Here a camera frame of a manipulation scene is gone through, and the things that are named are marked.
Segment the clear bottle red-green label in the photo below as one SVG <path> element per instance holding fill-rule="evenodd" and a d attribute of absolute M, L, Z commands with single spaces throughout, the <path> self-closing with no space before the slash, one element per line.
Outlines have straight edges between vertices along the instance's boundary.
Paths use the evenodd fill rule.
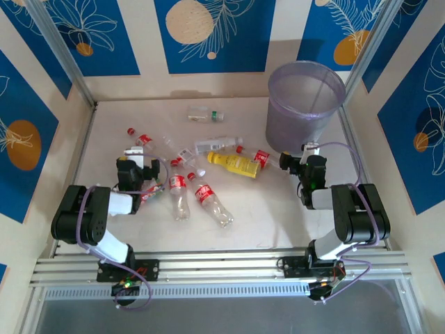
<path fill-rule="evenodd" d="M 163 183 L 159 178 L 144 181 L 142 186 L 143 195 L 141 196 L 141 203 L 145 203 L 150 198 L 160 195 L 164 191 L 162 186 Z"/>

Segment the clear cola bottle red label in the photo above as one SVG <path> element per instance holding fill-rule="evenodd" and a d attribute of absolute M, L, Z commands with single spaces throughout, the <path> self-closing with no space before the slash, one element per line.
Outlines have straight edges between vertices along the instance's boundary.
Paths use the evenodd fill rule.
<path fill-rule="evenodd" d="M 264 150 L 250 149 L 250 148 L 246 148 L 242 145 L 238 145 L 236 147 L 236 153 L 246 156 L 246 157 L 249 157 L 253 161 L 259 162 L 261 169 L 265 169 L 265 168 L 275 168 L 278 170 L 281 169 L 279 159 L 276 156 L 274 156 L 271 153 L 268 153 Z"/>
<path fill-rule="evenodd" d="M 221 203 L 205 180 L 198 177 L 195 173 L 187 174 L 187 178 L 191 182 L 193 193 L 201 207 L 220 227 L 225 228 L 234 221 L 233 215 Z"/>
<path fill-rule="evenodd" d="M 136 146 L 141 146 L 148 152 L 163 154 L 165 153 L 164 146 L 161 142 L 154 140 L 146 133 L 138 132 L 133 127 L 127 129 L 127 134 Z"/>
<path fill-rule="evenodd" d="M 190 218 L 190 209 L 187 201 L 187 187 L 185 177 L 180 173 L 179 162 L 173 159 L 170 162 L 169 190 L 172 199 L 172 212 L 177 221 Z"/>

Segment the yellow plastic bottle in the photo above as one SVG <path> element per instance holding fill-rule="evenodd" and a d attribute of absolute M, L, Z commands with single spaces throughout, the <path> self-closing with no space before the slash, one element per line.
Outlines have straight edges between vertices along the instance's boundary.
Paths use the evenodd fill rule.
<path fill-rule="evenodd" d="M 256 178 L 258 172 L 261 170 L 261 165 L 258 161 L 253 161 L 237 154 L 209 152 L 207 154 L 207 161 L 211 164 L 222 166 L 233 174 L 244 177 Z"/>

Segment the translucent purple plastic bin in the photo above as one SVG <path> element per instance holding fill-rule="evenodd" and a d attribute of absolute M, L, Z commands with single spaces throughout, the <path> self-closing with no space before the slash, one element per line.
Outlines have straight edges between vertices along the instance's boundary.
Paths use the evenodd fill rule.
<path fill-rule="evenodd" d="M 346 98 L 341 77 L 313 61 L 279 66 L 268 80 L 266 140 L 276 152 L 301 154 L 320 138 Z"/>

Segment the clear bottle white label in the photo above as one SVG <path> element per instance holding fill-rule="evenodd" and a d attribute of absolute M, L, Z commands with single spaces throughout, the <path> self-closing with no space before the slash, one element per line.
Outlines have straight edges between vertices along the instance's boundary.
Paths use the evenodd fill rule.
<path fill-rule="evenodd" d="M 236 148 L 243 144 L 243 139 L 241 137 L 228 137 L 220 136 L 215 138 L 208 138 L 201 141 L 195 142 L 195 153 L 197 155 L 204 155 L 209 152 L 219 152 L 223 150 L 228 150 Z"/>

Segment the clear bottle green cap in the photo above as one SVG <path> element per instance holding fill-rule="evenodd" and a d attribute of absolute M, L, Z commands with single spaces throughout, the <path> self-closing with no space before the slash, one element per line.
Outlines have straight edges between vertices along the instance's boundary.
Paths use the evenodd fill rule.
<path fill-rule="evenodd" d="M 225 114 L 207 106 L 190 106 L 187 109 L 187 118 L 192 122 L 223 122 Z"/>

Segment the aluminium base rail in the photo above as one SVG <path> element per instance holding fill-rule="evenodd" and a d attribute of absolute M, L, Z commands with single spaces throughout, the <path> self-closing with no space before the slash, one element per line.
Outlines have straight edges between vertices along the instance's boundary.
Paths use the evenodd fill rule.
<path fill-rule="evenodd" d="M 302 248 L 259 250 L 217 250 L 210 252 L 136 253 L 138 259 L 158 259 L 159 283 L 259 283 L 283 281 L 277 261 L 285 256 L 303 255 Z M 412 271 L 405 254 L 383 246 L 357 250 L 346 256 L 349 280 L 365 273 L 366 279 L 410 278 Z M 97 260 L 80 253 L 40 258 L 34 267 L 32 287 L 93 284 Z"/>

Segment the aluminium frame post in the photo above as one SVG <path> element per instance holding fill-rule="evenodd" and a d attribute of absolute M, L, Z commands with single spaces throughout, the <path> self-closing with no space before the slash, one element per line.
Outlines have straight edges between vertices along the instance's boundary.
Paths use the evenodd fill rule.
<path fill-rule="evenodd" d="M 346 103 L 353 96 L 355 87 L 361 81 L 362 75 L 364 74 L 365 70 L 369 66 L 369 63 L 377 52 L 383 38 L 386 36 L 387 31 L 391 26 L 393 19 L 395 18 L 403 2 L 404 0 L 383 1 L 382 4 L 384 6 L 380 14 L 376 18 L 375 24 L 373 25 L 373 28 L 371 29 L 369 36 L 366 39 L 364 47 L 359 53 L 357 61 L 352 67 L 352 70 L 350 71 L 350 74 L 347 78 L 346 98 L 345 102 L 343 103 L 344 105 L 346 105 Z"/>
<path fill-rule="evenodd" d="M 96 101 L 86 85 L 79 66 L 65 44 L 53 19 L 45 9 L 44 4 L 40 0 L 24 0 L 24 4 L 54 56 L 58 59 L 66 75 L 70 78 L 70 81 L 76 86 L 82 98 L 92 108 L 95 108 Z"/>

